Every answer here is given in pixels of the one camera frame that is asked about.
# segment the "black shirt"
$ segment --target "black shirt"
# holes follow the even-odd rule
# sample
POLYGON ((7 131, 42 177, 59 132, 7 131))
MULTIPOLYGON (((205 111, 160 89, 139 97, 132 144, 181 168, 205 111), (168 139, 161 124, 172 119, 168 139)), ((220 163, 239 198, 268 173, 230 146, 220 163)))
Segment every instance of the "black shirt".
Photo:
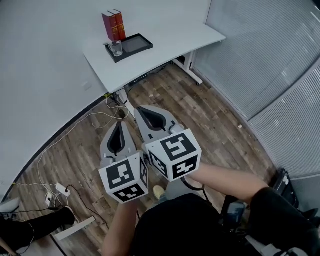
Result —
MULTIPOLYGON (((248 235, 283 251, 297 247, 309 256, 320 253, 316 227, 272 188, 259 191, 250 206, 248 235)), ((166 201, 141 217, 131 255, 251 255, 219 220, 213 206, 197 195, 166 201)))

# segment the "forearm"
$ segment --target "forearm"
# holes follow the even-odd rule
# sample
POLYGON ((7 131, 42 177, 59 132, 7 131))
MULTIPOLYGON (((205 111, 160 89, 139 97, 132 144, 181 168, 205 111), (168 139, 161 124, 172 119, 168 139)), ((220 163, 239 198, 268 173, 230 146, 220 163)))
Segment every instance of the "forearm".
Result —
POLYGON ((119 204, 102 246, 103 256, 128 256, 136 229, 136 200, 119 204))
POLYGON ((15 251, 13 251, 9 245, 0 237, 0 246, 5 249, 10 255, 16 256, 18 255, 15 251))
POLYGON ((224 195, 250 203, 254 195, 268 185, 251 173, 200 163, 190 177, 224 195))

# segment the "red book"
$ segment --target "red book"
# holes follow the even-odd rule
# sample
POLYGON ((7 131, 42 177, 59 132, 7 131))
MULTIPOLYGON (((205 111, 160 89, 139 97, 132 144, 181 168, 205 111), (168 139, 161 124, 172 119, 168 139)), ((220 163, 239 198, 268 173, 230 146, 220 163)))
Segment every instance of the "red book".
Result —
POLYGON ((102 18, 108 38, 111 41, 120 40, 116 15, 108 11, 106 14, 102 13, 102 18))
POLYGON ((115 19, 116 19, 116 24, 117 24, 117 27, 118 27, 120 40, 126 39, 125 26, 124 26, 124 21, 122 19, 121 11, 113 9, 112 13, 115 15, 115 19))

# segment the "power strip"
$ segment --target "power strip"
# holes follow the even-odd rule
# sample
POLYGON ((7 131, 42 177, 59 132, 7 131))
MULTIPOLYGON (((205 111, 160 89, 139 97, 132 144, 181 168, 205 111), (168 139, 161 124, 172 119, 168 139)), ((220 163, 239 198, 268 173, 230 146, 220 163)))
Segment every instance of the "power strip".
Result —
POLYGON ((45 196, 45 203, 48 208, 52 207, 52 202, 54 201, 54 195, 51 192, 48 192, 45 196))
POLYGON ((132 82, 129 83, 129 85, 133 86, 139 83, 140 81, 142 81, 143 79, 146 79, 147 77, 148 77, 148 73, 145 73, 142 76, 139 76, 138 78, 134 79, 132 82))
POLYGON ((66 197, 70 196, 70 190, 66 189, 65 186, 61 185, 60 183, 57 183, 55 185, 55 189, 58 190, 61 194, 64 194, 66 197))

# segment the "white desk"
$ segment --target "white desk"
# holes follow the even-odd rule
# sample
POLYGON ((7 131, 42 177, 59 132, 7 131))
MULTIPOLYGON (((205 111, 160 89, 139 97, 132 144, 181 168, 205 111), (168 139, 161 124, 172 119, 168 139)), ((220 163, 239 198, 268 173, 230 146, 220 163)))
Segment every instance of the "white desk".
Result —
MULTIPOLYGON (((150 22, 143 27, 129 26, 129 31, 125 28, 127 37, 140 33, 153 44, 153 48, 114 63, 105 49, 105 42, 93 38, 83 47, 87 61, 109 93, 118 91, 134 79, 172 60, 201 84, 203 81, 189 69, 194 51, 226 39, 214 29, 195 21, 150 22), (176 60, 183 55, 186 55, 184 65, 176 60)), ((123 102, 128 99, 124 89, 118 94, 123 102)), ((134 116, 130 102, 127 101, 125 105, 134 116)))

